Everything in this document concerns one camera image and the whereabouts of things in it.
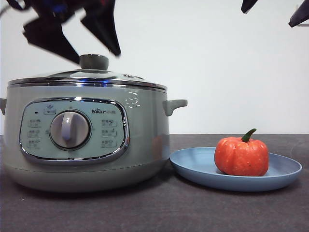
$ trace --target pot lid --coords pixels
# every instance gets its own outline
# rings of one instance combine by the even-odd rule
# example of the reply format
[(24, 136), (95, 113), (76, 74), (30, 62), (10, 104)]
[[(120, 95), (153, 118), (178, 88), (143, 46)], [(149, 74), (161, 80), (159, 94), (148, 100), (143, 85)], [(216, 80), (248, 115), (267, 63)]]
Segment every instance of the pot lid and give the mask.
[(29, 78), (10, 81), (8, 85), (30, 84), (30, 83), (100, 83), (152, 87), (167, 90), (166, 86), (155, 84), (138, 76), (119, 74), (108, 71), (108, 58), (97, 54), (85, 54), (80, 56), (81, 69), (67, 72), (42, 74)]

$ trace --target gray table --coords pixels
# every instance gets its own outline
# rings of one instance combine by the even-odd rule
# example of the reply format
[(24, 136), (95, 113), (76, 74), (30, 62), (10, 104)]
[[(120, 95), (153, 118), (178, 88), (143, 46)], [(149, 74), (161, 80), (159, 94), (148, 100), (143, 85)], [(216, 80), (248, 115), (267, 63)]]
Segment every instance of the gray table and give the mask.
[[(223, 137), (171, 135), (171, 151), (216, 146)], [(135, 186), (56, 194), (15, 184), (1, 168), (1, 232), (308, 232), (309, 135), (253, 137), (299, 161), (298, 180), (274, 191), (230, 192), (191, 183), (167, 163)]]

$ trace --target white wall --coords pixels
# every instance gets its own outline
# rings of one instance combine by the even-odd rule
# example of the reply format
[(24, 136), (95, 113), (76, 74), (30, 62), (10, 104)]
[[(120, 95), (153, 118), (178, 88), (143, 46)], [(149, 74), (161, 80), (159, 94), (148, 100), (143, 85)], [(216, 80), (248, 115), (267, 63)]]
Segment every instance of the white wall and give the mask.
[[(171, 133), (309, 133), (309, 28), (287, 25), (302, 0), (261, 0), (247, 15), (241, 2), (117, 0), (120, 58), (82, 26), (82, 11), (64, 32), (80, 54), (109, 56), (109, 70), (188, 99), (170, 117)], [(22, 25), (34, 16), (1, 18), (1, 97), (9, 80), (77, 68), (27, 44)]]

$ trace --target cooker base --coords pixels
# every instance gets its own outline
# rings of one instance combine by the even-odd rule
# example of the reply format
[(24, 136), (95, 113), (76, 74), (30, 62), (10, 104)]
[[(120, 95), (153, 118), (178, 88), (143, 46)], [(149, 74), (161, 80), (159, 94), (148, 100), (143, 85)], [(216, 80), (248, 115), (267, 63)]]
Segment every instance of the cooker base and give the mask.
[(17, 183), (51, 192), (92, 192), (132, 185), (156, 175), (167, 160), (104, 171), (34, 172), (6, 165), (9, 176)]

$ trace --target orange pumpkin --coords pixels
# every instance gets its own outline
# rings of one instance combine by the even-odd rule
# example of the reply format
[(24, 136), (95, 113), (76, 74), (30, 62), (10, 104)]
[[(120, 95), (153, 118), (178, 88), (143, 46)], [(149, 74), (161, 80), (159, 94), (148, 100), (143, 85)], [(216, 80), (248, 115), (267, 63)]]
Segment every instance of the orange pumpkin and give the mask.
[(214, 153), (217, 168), (229, 175), (263, 176), (268, 170), (268, 149), (260, 140), (251, 139), (256, 129), (242, 138), (221, 139)]

